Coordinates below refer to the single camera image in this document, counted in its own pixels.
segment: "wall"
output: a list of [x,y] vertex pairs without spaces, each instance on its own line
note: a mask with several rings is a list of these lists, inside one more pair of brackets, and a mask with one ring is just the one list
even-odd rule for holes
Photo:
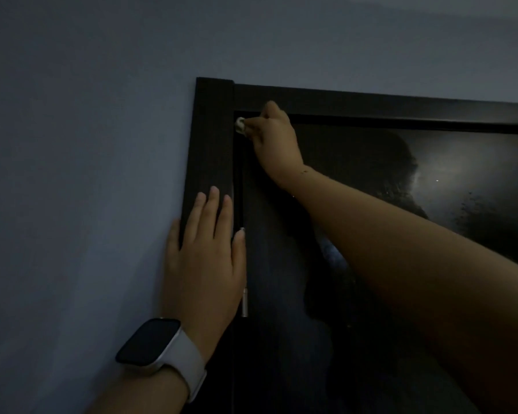
[[0,0],[0,413],[80,412],[151,315],[196,76],[518,101],[518,21],[348,0]]

